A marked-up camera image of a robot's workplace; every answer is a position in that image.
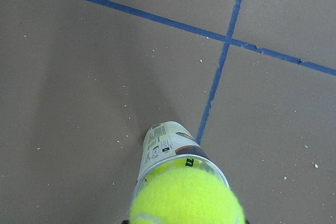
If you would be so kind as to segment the yellow tennis ball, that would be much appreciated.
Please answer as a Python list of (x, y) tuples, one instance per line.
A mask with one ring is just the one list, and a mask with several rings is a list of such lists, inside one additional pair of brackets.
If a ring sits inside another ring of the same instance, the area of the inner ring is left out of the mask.
[(194, 166), (194, 159), (193, 158), (177, 158), (172, 159), (171, 161), (168, 161), (157, 168), (155, 168), (153, 171), (151, 171), (148, 175), (148, 177), (153, 177), (159, 174), (162, 174), (166, 171), (168, 171), (171, 168), (181, 168), (184, 166), (193, 167)]
[(176, 168), (152, 178), (133, 201), (130, 223), (245, 223), (233, 192), (215, 175)]

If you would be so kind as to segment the clear tennis ball can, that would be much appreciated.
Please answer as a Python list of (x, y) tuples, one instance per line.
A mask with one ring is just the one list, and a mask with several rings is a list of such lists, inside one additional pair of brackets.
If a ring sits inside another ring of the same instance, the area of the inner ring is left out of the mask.
[(149, 128), (143, 141), (143, 151), (139, 175), (132, 199), (148, 183), (148, 177), (156, 175), (155, 170), (168, 164), (172, 167), (177, 161), (185, 166), (197, 167), (218, 177), (226, 186), (229, 183), (221, 171), (205, 154), (190, 132), (181, 124), (168, 121)]

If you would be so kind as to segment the yellow tennis ball in can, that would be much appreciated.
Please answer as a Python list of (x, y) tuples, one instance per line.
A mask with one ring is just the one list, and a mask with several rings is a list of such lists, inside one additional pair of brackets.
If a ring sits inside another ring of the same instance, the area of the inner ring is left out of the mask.
[(193, 158), (177, 158), (172, 159), (171, 161), (168, 161), (157, 168), (155, 168), (153, 171), (151, 171), (148, 175), (148, 177), (153, 177), (159, 174), (162, 174), (166, 171), (168, 171), (171, 168), (181, 168), (184, 166), (193, 167), (194, 166), (194, 159)]

